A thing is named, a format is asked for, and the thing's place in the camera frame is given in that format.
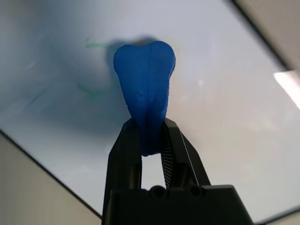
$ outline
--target green marker mark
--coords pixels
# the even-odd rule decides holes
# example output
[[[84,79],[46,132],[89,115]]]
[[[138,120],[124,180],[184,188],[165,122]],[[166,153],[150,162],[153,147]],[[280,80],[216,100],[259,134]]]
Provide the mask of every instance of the green marker mark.
[[[117,50],[116,47],[114,47],[113,45],[106,45],[106,44],[102,44],[102,43],[89,43],[90,38],[88,37],[85,40],[85,47],[86,48],[104,48],[107,50]]]
[[[87,98],[89,98],[90,100],[95,100],[96,98],[98,98],[106,93],[109,93],[110,91],[116,89],[116,87],[117,87],[116,85],[114,85],[108,90],[94,91],[82,83],[77,83],[76,85],[79,90],[81,90],[82,92],[87,94]]]

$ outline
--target black plastic mount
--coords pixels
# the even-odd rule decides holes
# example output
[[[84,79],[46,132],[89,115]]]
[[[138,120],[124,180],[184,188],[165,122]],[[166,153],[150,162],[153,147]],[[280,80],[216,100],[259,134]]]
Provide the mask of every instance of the black plastic mount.
[[[197,151],[165,119],[160,152],[166,189],[141,189],[139,128],[128,120],[108,158],[103,225],[253,225],[232,185],[211,186]]]

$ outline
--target white wall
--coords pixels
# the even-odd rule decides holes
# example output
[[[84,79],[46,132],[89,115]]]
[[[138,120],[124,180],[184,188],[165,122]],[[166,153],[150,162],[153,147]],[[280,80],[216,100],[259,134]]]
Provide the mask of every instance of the white wall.
[[[0,136],[1,225],[100,225],[101,220]]]

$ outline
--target blue plastic object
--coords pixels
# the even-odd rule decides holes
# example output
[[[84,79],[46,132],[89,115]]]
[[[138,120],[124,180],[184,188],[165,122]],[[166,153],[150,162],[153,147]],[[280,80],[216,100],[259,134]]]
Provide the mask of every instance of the blue plastic object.
[[[114,55],[124,99],[141,131],[142,155],[159,153],[159,131],[165,119],[169,81],[175,66],[173,49],[156,41],[144,46],[125,45]]]

